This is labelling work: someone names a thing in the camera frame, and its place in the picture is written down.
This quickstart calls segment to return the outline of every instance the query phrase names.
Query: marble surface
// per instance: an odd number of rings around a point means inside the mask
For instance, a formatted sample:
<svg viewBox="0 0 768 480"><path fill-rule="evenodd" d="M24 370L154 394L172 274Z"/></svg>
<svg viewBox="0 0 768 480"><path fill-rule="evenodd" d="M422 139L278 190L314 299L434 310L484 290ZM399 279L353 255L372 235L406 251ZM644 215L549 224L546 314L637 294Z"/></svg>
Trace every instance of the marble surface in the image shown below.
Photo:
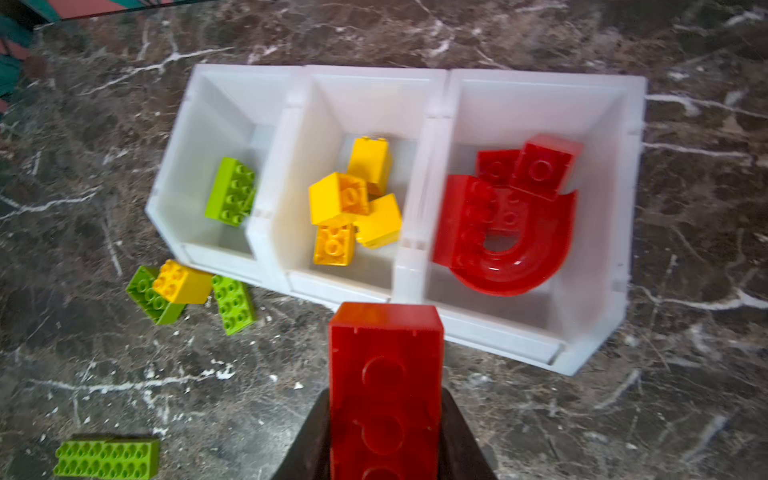
<svg viewBox="0 0 768 480"><path fill-rule="evenodd" d="M253 289L158 328L124 295L192 66L514 68L649 78L626 323L575 377L448 344L501 480L768 476L765 1L221 0L39 29L0 132L0 472L79 432L157 435L160 480L266 480L327 384L330 312Z"/></svg>

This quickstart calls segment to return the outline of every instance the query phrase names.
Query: white plastic storage bin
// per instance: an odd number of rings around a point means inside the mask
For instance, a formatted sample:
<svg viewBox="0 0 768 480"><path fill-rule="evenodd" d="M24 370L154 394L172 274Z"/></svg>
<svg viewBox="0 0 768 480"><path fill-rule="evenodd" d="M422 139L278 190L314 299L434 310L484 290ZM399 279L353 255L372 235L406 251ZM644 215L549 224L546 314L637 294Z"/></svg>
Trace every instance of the white plastic storage bin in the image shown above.
<svg viewBox="0 0 768 480"><path fill-rule="evenodd" d="M645 88L641 77L452 71L410 239L423 248L402 249L392 301L435 304L451 341L576 372L624 318ZM584 144L567 188L579 190L571 251L526 294L478 293L430 261L446 175L474 175L478 151L520 148L539 133Z"/></svg>
<svg viewBox="0 0 768 480"><path fill-rule="evenodd" d="M317 227L310 223L310 185L346 172L356 138L384 137L392 154L388 192L395 194L407 235L433 147L430 127L441 109L447 72L404 68L310 65L303 69L301 108L286 134L280 162L264 171L273 189L256 198L248 238L270 258L276 288L332 308L346 301L387 302L397 243L376 250L356 245L349 266L313 262Z"/></svg>
<svg viewBox="0 0 768 480"><path fill-rule="evenodd" d="M205 217L223 157L235 157L262 178L276 127L301 67L197 65L179 108L147 214L183 263L264 285L260 259L244 226Z"/></svg>

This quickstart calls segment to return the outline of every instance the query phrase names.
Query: long green block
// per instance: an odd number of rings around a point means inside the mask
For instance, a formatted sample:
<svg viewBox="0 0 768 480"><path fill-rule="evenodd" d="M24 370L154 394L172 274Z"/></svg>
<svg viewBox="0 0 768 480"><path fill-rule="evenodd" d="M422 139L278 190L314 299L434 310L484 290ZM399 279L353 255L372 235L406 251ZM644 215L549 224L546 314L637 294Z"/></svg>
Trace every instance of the long green block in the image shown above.
<svg viewBox="0 0 768 480"><path fill-rule="evenodd" d="M219 166L214 189L208 197L205 216L239 227L250 214L256 196L256 174L234 158L225 157Z"/></svg>
<svg viewBox="0 0 768 480"><path fill-rule="evenodd" d="M154 291L152 283L159 273L156 268L140 266L125 291L156 325L168 325L179 318L187 304L169 303Z"/></svg>
<svg viewBox="0 0 768 480"><path fill-rule="evenodd" d="M220 275L216 275L212 282L227 335L237 333L256 321L248 289L243 282Z"/></svg>
<svg viewBox="0 0 768 480"><path fill-rule="evenodd" d="M149 480L157 474L160 440L69 440L56 450L54 475Z"/></svg>

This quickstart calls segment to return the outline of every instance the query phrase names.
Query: lime green block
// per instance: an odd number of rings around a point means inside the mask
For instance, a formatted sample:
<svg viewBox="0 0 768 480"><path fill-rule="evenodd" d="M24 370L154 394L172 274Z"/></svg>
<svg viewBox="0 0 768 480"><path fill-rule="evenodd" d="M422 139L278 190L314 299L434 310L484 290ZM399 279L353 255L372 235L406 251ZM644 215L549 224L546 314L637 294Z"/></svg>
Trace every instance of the lime green block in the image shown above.
<svg viewBox="0 0 768 480"><path fill-rule="evenodd" d="M205 216L239 227L253 206L255 182L256 174L250 168L234 158L225 157L208 197Z"/></svg>
<svg viewBox="0 0 768 480"><path fill-rule="evenodd" d="M157 474L160 440L70 440L56 450L60 477L149 480Z"/></svg>
<svg viewBox="0 0 768 480"><path fill-rule="evenodd" d="M155 325L167 325L179 318L187 304L169 303L154 291L152 283L157 279L159 272L156 268L140 266L125 291Z"/></svg>
<svg viewBox="0 0 768 480"><path fill-rule="evenodd" d="M243 282L216 275L213 283L214 295L219 303L219 315L227 335L237 333L256 321L250 295Z"/></svg>

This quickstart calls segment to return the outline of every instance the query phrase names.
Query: yellow block stud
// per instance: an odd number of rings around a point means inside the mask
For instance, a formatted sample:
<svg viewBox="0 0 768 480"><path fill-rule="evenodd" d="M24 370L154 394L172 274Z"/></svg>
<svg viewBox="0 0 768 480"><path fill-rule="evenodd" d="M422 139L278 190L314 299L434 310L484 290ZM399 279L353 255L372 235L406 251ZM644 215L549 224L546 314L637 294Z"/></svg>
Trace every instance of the yellow block stud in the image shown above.
<svg viewBox="0 0 768 480"><path fill-rule="evenodd" d="M355 256L355 227L317 227L315 263L317 265L347 266Z"/></svg>
<svg viewBox="0 0 768 480"><path fill-rule="evenodd" d="M154 291L171 303L205 303L214 288L212 273L195 270L168 260L152 283Z"/></svg>
<svg viewBox="0 0 768 480"><path fill-rule="evenodd" d="M343 227L370 212L366 181L347 174L330 174L310 187L312 223Z"/></svg>
<svg viewBox="0 0 768 480"><path fill-rule="evenodd" d="M400 238L402 217L395 194L385 195L371 202L371 214L357 217L356 239L364 247L380 248L395 243Z"/></svg>
<svg viewBox="0 0 768 480"><path fill-rule="evenodd" d="M386 139L361 137L355 140L346 173L365 180L371 195L386 193L391 170L392 155L389 153L389 142Z"/></svg>

